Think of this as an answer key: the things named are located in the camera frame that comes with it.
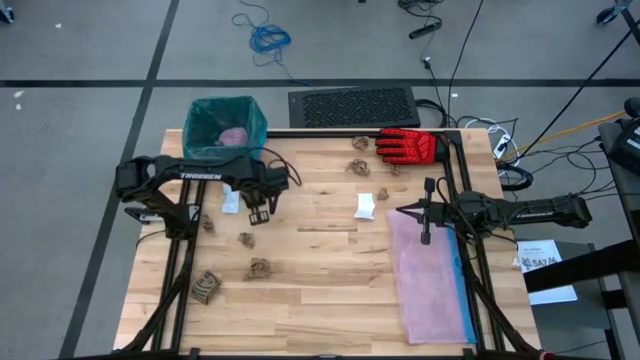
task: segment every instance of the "blue cable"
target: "blue cable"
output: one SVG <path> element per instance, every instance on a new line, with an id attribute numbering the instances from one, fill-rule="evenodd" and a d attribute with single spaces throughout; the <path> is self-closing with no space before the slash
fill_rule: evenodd
<path id="1" fill-rule="evenodd" d="M 300 84 L 312 86 L 306 81 L 297 80 L 293 76 L 291 76 L 289 69 L 282 62 L 282 49 L 291 44 L 291 36 L 289 36 L 289 33 L 277 25 L 267 24 L 270 15 L 269 11 L 264 6 L 249 4 L 244 2 L 243 0 L 238 1 L 245 6 L 257 7 L 262 9 L 267 16 L 267 18 L 258 25 L 255 25 L 251 21 L 251 18 L 249 18 L 249 15 L 247 13 L 238 13 L 231 17 L 231 23 L 233 25 L 238 27 L 251 27 L 251 38 L 249 38 L 249 47 L 251 48 L 251 50 L 253 50 L 253 65 L 262 67 L 276 63 L 284 69 L 284 71 L 287 73 L 287 76 L 289 76 L 291 80 Z M 236 21 L 236 19 L 240 17 L 244 17 L 244 22 Z M 270 60 L 260 63 L 257 60 L 258 56 L 264 56 L 270 58 Z"/>

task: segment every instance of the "white tissue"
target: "white tissue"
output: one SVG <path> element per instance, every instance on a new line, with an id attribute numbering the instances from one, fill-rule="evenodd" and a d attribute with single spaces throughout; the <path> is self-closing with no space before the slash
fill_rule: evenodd
<path id="1" fill-rule="evenodd" d="M 375 220 L 373 209 L 376 204 L 373 202 L 373 194 L 358 194 L 358 210 L 353 214 L 354 218 Z"/>
<path id="2" fill-rule="evenodd" d="M 222 184 L 222 191 L 225 194 L 222 212 L 225 214 L 237 214 L 240 210 L 240 192 L 231 191 L 231 186 L 227 184 Z"/>

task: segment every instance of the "black floor stripe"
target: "black floor stripe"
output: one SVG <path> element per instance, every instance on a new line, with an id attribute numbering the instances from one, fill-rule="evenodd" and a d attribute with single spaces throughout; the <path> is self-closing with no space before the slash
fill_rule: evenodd
<path id="1" fill-rule="evenodd" d="M 124 149 L 122 150 L 121 161 L 131 159 L 138 143 L 140 130 L 142 129 L 144 117 L 146 115 L 147 108 L 149 107 L 149 100 L 151 99 L 151 94 L 153 92 L 153 87 L 151 87 L 150 84 L 158 75 L 162 56 L 167 46 L 167 41 L 169 39 L 169 34 L 171 33 L 171 27 L 173 26 L 173 20 L 179 3 L 180 0 L 171 0 L 171 3 L 169 4 L 169 9 L 167 10 L 167 15 L 165 16 L 162 30 L 160 31 L 160 37 L 156 44 L 156 50 L 154 51 L 153 58 L 151 60 L 149 72 L 147 73 L 147 81 L 145 82 L 146 86 L 140 94 L 138 107 L 131 121 L 131 128 L 129 129 L 127 141 Z M 93 245 L 93 250 L 91 251 L 87 271 L 84 274 L 78 299 L 76 300 L 76 305 L 73 309 L 71 320 L 69 321 L 69 327 L 67 328 L 67 332 L 60 349 L 60 358 L 73 357 L 76 347 L 78 346 L 78 341 L 80 340 L 82 327 L 84 326 L 84 322 L 87 317 L 91 298 L 93 297 L 93 291 L 95 290 L 96 281 L 100 274 L 100 268 L 102 266 L 104 254 L 109 242 L 109 236 L 111 235 L 116 212 L 118 210 L 119 200 L 115 195 L 114 188 L 115 184 L 109 194 L 109 200 L 107 201 L 107 206 L 105 208 L 102 221 L 100 222 L 100 228 L 98 230 L 98 235 L 96 236 L 96 241 Z"/>
<path id="2" fill-rule="evenodd" d="M 147 80 L 0 80 L 0 88 L 130 88 L 148 85 Z"/>
<path id="3" fill-rule="evenodd" d="M 640 29 L 638 28 L 638 24 L 636 24 L 636 19 L 633 18 L 629 9 L 624 9 L 622 11 L 622 17 L 624 17 L 624 21 L 629 25 L 629 28 L 633 33 L 633 37 L 636 38 L 636 42 L 640 45 Z"/>
<path id="4" fill-rule="evenodd" d="M 449 79 L 301 79 L 314 86 L 449 86 Z M 584 79 L 454 79 L 455 87 L 580 87 Z M 587 87 L 640 87 L 640 79 L 594 79 Z M 306 87 L 288 79 L 270 80 L 0 80 L 0 88 L 273 88 Z"/>

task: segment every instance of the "black mat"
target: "black mat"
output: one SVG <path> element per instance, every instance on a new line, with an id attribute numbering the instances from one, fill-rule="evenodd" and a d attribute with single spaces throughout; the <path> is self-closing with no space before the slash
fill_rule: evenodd
<path id="1" fill-rule="evenodd" d="M 289 93 L 292 128 L 420 127 L 408 85 Z"/>

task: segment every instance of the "trash bin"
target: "trash bin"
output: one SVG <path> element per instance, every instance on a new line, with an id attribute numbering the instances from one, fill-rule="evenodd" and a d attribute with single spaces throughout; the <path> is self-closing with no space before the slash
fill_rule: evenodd
<path id="1" fill-rule="evenodd" d="M 223 131 L 242 127 L 247 131 L 243 146 L 216 145 Z M 267 141 L 267 119 L 251 96 L 210 97 L 191 103 L 182 135 L 186 159 L 226 160 Z M 260 159 L 260 150 L 251 151 Z"/>

